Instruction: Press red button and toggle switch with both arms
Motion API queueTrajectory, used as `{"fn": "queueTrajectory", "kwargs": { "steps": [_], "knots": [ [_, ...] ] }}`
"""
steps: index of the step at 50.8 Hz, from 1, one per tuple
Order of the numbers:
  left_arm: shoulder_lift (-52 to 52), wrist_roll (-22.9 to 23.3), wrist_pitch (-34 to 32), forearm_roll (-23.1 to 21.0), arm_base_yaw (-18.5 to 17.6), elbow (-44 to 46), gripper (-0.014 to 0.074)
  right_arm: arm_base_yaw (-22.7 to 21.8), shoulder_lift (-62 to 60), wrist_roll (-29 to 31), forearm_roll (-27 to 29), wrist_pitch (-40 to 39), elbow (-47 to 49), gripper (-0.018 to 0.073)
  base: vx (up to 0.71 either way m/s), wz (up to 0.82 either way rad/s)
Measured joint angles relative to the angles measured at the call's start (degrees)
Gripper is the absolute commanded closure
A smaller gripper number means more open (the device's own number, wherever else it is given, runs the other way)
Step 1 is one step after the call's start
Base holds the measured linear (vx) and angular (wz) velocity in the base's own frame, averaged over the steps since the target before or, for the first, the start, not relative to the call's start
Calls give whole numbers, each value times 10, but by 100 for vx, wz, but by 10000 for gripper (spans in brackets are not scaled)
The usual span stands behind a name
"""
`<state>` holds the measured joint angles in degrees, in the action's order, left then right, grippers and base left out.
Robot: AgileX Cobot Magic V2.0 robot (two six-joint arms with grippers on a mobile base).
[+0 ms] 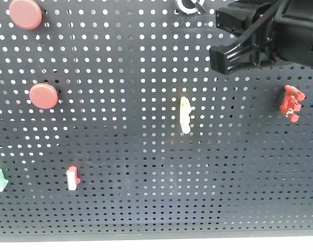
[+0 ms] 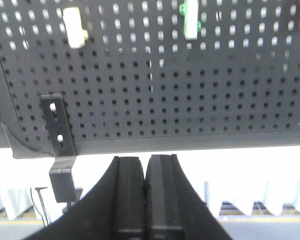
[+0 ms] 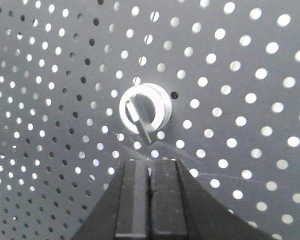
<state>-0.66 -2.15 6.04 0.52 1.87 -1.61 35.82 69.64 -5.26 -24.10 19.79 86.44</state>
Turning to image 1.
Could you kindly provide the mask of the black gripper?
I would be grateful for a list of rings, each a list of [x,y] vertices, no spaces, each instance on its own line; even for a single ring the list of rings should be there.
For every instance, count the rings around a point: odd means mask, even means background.
[[[313,1],[235,1],[216,10],[216,26],[237,37],[211,46],[211,69],[224,75],[276,63],[313,68]]]

